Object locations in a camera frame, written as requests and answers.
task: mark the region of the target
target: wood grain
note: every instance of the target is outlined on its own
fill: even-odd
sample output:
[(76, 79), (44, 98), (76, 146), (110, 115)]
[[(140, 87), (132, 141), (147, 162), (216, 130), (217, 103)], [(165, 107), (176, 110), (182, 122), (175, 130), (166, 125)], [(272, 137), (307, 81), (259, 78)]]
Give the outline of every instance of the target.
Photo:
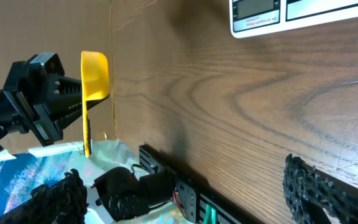
[(113, 1), (116, 131), (265, 223), (292, 153), (358, 187), (358, 18), (235, 39), (227, 1)]

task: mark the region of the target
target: digital scale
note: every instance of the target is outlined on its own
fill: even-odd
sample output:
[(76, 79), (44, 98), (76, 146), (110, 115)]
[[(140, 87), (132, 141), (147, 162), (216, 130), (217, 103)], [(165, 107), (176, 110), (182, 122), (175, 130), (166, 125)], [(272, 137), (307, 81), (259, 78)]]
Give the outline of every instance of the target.
[(230, 0), (235, 38), (358, 17), (358, 0)]

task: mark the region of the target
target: wooden panel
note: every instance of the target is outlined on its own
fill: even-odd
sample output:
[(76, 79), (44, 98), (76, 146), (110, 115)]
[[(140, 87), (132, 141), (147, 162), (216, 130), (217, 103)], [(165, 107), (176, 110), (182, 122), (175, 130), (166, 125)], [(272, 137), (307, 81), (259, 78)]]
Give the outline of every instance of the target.
[(248, 39), (228, 1), (113, 1), (116, 131), (205, 176), (265, 223), (293, 223), (292, 153), (358, 187), (358, 18)]

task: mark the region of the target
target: yellow scoop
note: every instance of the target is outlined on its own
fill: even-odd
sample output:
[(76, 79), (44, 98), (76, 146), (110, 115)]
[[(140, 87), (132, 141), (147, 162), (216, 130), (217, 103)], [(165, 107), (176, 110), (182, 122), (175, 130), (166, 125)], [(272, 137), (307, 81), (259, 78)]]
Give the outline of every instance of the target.
[(102, 100), (109, 95), (109, 65), (106, 56), (100, 52), (82, 51), (82, 119), (84, 132), (84, 151), (88, 158), (91, 154), (91, 127), (88, 118), (87, 101)]

